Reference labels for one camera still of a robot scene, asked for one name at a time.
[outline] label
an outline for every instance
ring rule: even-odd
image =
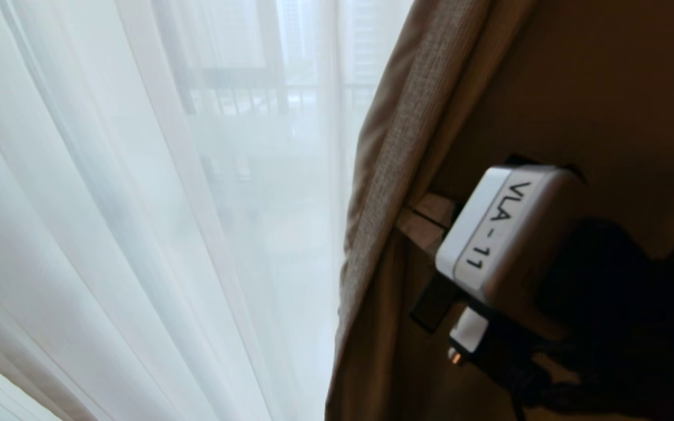
[[[508,250],[511,232],[545,176],[540,171],[514,171],[508,177],[456,263],[458,281],[475,290],[487,282],[492,264]]]

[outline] beige curtain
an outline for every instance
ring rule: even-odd
[[[446,361],[461,309],[433,336],[410,322],[434,267],[393,229],[426,192],[463,202],[513,152],[580,166],[591,213],[668,253],[674,2],[415,3],[359,139],[327,419],[513,419],[503,390]]]

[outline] curtain fold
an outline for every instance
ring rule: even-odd
[[[0,0],[0,381],[30,418],[323,416],[403,10]]]

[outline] black cable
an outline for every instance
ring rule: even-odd
[[[524,414],[521,402],[516,400],[513,395],[511,396],[511,409],[514,410],[514,416],[516,416],[517,421],[527,421],[527,416]]]

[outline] sheer white curtain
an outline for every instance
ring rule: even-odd
[[[0,419],[320,419],[409,4],[0,0]]]

